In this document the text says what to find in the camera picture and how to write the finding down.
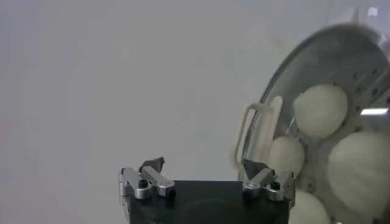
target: metal bracket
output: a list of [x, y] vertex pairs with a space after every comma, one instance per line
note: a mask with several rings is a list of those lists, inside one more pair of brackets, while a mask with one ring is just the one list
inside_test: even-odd
[[261, 189], [273, 182], [275, 172], [270, 168], [264, 168], [252, 179], [243, 181], [243, 197], [245, 200], [260, 196]]
[[119, 173], [119, 196], [128, 196], [132, 192], [137, 199], [147, 199], [151, 196], [152, 186], [133, 168], [123, 168]]
[[292, 174], [292, 172], [283, 172], [274, 182], [266, 186], [266, 195], [269, 200], [288, 199], [290, 208], [295, 205], [295, 180]]
[[142, 167], [141, 174], [156, 187], [158, 195], [169, 198], [176, 195], [175, 182], [164, 178], [155, 169], [153, 169], [153, 167]]

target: white bun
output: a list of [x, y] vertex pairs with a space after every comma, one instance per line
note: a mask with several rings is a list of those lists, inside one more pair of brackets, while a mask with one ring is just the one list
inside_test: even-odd
[[277, 174], [286, 171], [294, 172], [296, 177], [303, 166], [305, 152], [302, 144], [290, 137], [279, 137], [271, 145], [268, 166]]
[[390, 199], [390, 136], [352, 133], [328, 159], [328, 180], [335, 195], [354, 211], [381, 217]]
[[290, 211], [289, 224], [330, 224], [324, 205], [315, 196], [296, 192], [296, 203]]
[[347, 110], [347, 94], [337, 86], [307, 89], [293, 104], [299, 129], [314, 138], [326, 138], [340, 127]]

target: steamed bun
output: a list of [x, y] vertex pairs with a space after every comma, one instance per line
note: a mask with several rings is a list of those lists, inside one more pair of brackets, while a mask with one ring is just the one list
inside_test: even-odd
[[390, 136], [352, 133], [328, 158], [327, 175], [334, 194], [350, 209], [380, 217], [390, 202]]
[[333, 85], [307, 89], [293, 104], [299, 129], [314, 138], [326, 138], [340, 127], [347, 110], [347, 94]]
[[289, 224], [330, 224], [324, 205], [315, 196], [297, 191], [295, 206], [290, 211]]
[[268, 157], [268, 166], [277, 174], [294, 172], [296, 177], [303, 166], [305, 152], [302, 144], [290, 137], [279, 137], [271, 145]]

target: metal steamer tray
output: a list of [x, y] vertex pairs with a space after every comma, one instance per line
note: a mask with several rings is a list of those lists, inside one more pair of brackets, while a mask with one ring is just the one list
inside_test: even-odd
[[[352, 24], [328, 27], [307, 38], [288, 55], [260, 99], [267, 105], [276, 96], [283, 98], [274, 137], [290, 136], [302, 143], [305, 162], [297, 177], [297, 188], [317, 196], [332, 223], [382, 222], [352, 211], [335, 197], [327, 181], [326, 165], [332, 148], [349, 134], [362, 130], [390, 132], [389, 114], [360, 115], [365, 108], [390, 107], [389, 56], [387, 39], [367, 27]], [[306, 89], [322, 83], [342, 88], [347, 93], [349, 108], [344, 122], [331, 136], [314, 139], [298, 129], [292, 104]], [[260, 118], [259, 113], [252, 118], [241, 159], [255, 160], [254, 142]], [[239, 179], [244, 179], [242, 172]]]

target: white background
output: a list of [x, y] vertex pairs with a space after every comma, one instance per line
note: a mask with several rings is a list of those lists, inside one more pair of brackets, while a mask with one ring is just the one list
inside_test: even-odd
[[124, 223], [121, 167], [234, 180], [244, 107], [326, 0], [3, 0], [0, 223]]

